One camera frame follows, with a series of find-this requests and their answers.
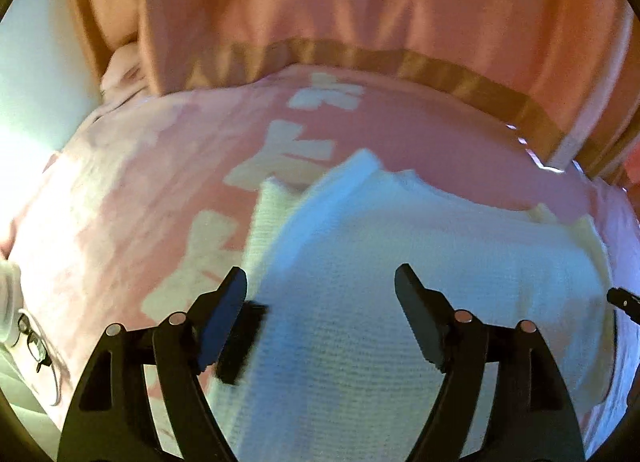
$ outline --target eyeglasses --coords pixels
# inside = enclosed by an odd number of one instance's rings
[[[44,345],[42,338],[31,328],[31,323],[26,314],[20,315],[18,319],[18,330],[20,333],[27,335],[27,348],[38,364],[38,366],[36,366],[36,373],[40,371],[43,365],[51,366],[51,357],[47,352],[47,347]]]

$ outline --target white printed motif on fabric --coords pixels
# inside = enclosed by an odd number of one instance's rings
[[[191,223],[182,262],[146,296],[142,312],[159,323],[173,311],[188,309],[199,295],[215,291],[231,267],[240,264],[242,252],[224,248],[237,227],[231,217],[200,211]]]
[[[299,110],[316,110],[327,103],[343,110],[356,110],[364,87],[351,83],[338,83],[338,79],[325,72],[311,74],[311,87],[298,90],[287,105]]]
[[[302,125],[291,121],[272,121],[262,149],[251,159],[232,169],[225,177],[225,184],[247,191],[257,191],[260,183],[272,175],[290,184],[313,184],[327,168],[289,156],[328,161],[334,152],[334,142],[298,141],[297,137],[303,130]]]

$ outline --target white cable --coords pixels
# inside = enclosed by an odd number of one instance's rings
[[[44,335],[42,334],[42,331],[40,330],[40,327],[38,327],[36,320],[34,319],[33,315],[31,314],[31,312],[27,311],[27,309],[24,308],[20,308],[18,309],[18,316],[24,314],[28,319],[29,319],[29,324],[31,329],[40,337],[40,340],[42,341],[42,343],[44,344],[44,347],[47,350],[47,354],[49,355],[50,359],[51,359],[51,372],[53,373],[53,382],[56,386],[56,398],[54,400],[54,402],[48,402],[49,406],[56,406],[60,403],[60,385],[58,384],[58,375],[56,373],[56,369],[54,368],[54,366],[56,365],[55,359],[53,358],[53,356],[51,355],[51,349],[49,348],[49,342],[45,339]]]

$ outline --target pink bedsheet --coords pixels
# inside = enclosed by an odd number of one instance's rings
[[[542,201],[563,221],[590,213],[615,283],[640,293],[640,230],[622,190],[573,167],[539,169],[511,129],[417,84],[296,65],[238,88],[141,96],[101,115],[44,173],[10,256],[53,346],[62,402],[43,404],[59,426],[108,324],[154,325],[239,264],[262,180],[310,184],[362,147],[387,169],[414,168],[478,203]],[[624,412],[639,344],[636,326],[618,314],[612,392],[582,418],[588,450]],[[38,391],[45,383],[28,353],[14,356]]]

